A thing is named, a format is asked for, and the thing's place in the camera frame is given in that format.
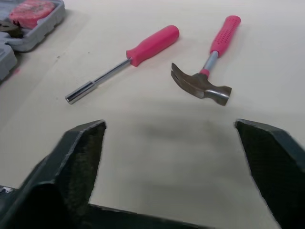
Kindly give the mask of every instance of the pink screwdriver handle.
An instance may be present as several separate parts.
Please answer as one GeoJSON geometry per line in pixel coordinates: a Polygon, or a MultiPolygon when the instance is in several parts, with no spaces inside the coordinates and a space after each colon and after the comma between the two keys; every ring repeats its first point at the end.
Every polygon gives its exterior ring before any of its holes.
{"type": "Polygon", "coordinates": [[[218,51],[218,58],[224,54],[240,22],[241,19],[238,16],[229,16],[225,19],[223,27],[212,43],[210,53],[218,51]]]}
{"type": "Polygon", "coordinates": [[[128,59],[131,58],[130,64],[137,67],[142,61],[153,57],[175,43],[178,37],[178,28],[174,25],[169,25],[146,38],[137,47],[127,50],[126,57],[128,59]]]}

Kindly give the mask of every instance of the white table surface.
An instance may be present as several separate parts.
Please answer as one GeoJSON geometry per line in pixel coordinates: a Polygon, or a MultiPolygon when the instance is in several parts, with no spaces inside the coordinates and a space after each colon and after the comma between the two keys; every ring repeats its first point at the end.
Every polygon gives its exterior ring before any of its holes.
{"type": "Polygon", "coordinates": [[[224,229],[277,229],[234,129],[236,118],[305,144],[302,0],[66,0],[61,25],[0,85],[0,184],[18,187],[62,134],[104,119],[91,203],[224,229]],[[233,88],[226,107],[180,89],[174,62],[196,73],[228,15],[242,19],[210,76],[233,88]],[[117,74],[74,105],[64,97],[176,25],[176,44],[117,74]]]}

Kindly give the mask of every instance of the tape measure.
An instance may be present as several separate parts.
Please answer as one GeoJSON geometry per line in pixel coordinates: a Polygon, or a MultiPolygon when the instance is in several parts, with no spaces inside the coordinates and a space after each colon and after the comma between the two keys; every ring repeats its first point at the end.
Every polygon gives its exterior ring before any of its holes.
{"type": "Polygon", "coordinates": [[[47,17],[55,4],[46,0],[25,0],[10,13],[10,21],[27,29],[34,29],[37,21],[47,17]]]}

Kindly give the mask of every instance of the hammer claw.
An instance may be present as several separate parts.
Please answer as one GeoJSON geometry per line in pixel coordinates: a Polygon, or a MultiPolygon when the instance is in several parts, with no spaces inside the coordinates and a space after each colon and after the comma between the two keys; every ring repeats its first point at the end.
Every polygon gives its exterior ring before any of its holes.
{"type": "Polygon", "coordinates": [[[231,94],[231,88],[227,86],[217,87],[211,84],[207,75],[197,73],[195,75],[187,75],[182,72],[177,65],[172,63],[171,76],[176,84],[186,92],[196,96],[197,98],[211,98],[218,104],[226,105],[231,94]]]}

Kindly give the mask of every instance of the tool case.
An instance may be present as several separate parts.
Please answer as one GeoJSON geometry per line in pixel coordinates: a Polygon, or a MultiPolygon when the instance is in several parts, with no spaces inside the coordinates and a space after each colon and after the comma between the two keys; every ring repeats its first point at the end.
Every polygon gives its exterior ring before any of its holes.
{"type": "MultiPolygon", "coordinates": [[[[10,21],[10,13],[25,0],[0,0],[0,21],[10,21]]],[[[6,32],[0,32],[0,81],[17,64],[14,51],[28,52],[39,44],[43,38],[59,24],[65,16],[65,7],[62,0],[48,0],[55,5],[53,11],[37,21],[33,29],[21,28],[22,38],[12,38],[6,32]]]]}

